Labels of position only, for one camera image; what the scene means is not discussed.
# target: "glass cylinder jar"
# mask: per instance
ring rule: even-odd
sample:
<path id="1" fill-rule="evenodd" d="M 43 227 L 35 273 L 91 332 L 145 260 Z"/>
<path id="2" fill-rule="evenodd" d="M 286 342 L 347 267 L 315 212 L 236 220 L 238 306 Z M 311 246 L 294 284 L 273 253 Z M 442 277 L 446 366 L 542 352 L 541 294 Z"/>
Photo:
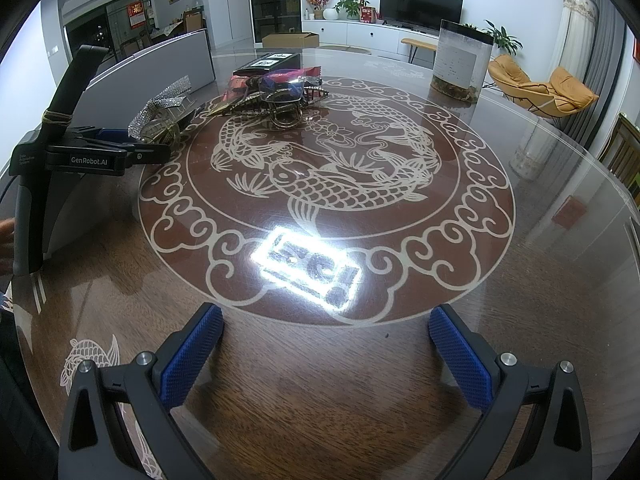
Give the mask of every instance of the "glass cylinder jar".
<path id="1" fill-rule="evenodd" d="M 431 87 L 459 101 L 478 102 L 493 46 L 489 34 L 442 20 Z"/>

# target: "red packaging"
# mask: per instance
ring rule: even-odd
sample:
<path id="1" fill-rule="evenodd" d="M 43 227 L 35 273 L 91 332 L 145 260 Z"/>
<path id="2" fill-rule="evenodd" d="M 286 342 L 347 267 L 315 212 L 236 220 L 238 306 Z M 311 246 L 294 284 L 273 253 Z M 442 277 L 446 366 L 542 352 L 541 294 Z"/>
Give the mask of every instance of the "red packaging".
<path id="1" fill-rule="evenodd" d="M 375 7 L 362 7 L 360 9 L 360 21 L 363 23 L 375 23 L 378 20 L 378 13 Z"/>

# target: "cable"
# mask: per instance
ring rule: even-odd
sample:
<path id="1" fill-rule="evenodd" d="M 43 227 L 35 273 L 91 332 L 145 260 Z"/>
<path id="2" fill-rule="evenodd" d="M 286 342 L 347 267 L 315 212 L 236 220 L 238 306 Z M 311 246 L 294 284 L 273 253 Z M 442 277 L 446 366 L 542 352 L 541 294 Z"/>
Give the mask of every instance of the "cable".
<path id="1" fill-rule="evenodd" d="M 11 177 L 11 179 L 9 180 L 9 182 L 7 183 L 6 186 L 4 186 L 4 190 L 2 191 L 2 194 L 0 194 L 0 204 L 2 203 L 2 200 L 4 199 L 4 196 L 6 195 L 6 192 L 9 191 L 9 188 L 11 187 L 11 184 L 14 183 L 14 180 L 17 178 L 17 175 L 14 175 Z"/>

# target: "white cabinet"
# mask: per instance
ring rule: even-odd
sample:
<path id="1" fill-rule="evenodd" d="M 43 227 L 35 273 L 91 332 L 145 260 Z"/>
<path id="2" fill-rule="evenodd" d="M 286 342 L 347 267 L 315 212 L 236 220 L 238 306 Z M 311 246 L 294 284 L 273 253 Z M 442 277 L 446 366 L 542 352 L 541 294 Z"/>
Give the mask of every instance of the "white cabinet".
<path id="1" fill-rule="evenodd" d="M 351 46 L 396 53 L 398 34 L 398 30 L 387 27 L 377 27 L 365 23 L 347 24 L 347 44 Z"/>
<path id="2" fill-rule="evenodd" d="M 309 20 L 302 22 L 304 32 L 314 32 L 320 36 L 320 43 L 346 45 L 347 24 L 328 20 Z"/>
<path id="3" fill-rule="evenodd" d="M 302 30 L 314 32 L 320 36 L 320 45 L 338 44 L 366 48 L 374 56 L 388 57 L 407 61 L 409 45 L 401 43 L 404 38 L 423 41 L 434 46 L 438 37 L 422 32 L 413 32 L 405 28 L 391 27 L 372 23 L 359 23 L 351 20 L 303 20 Z M 433 67 L 435 53 L 426 48 L 419 48 L 415 62 L 427 68 Z"/>

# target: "wooden bench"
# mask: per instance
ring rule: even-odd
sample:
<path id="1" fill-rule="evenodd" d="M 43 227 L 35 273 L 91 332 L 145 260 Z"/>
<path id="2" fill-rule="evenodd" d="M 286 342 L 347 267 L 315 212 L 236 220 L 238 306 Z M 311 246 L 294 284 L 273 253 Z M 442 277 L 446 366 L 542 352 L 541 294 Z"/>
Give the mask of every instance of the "wooden bench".
<path id="1" fill-rule="evenodd" d="M 424 41 L 414 40 L 413 38 L 403 38 L 400 43 L 409 45 L 409 63 L 413 63 L 415 55 L 418 53 L 419 48 L 426 48 L 427 50 L 436 51 L 436 46 L 431 43 L 425 43 Z"/>

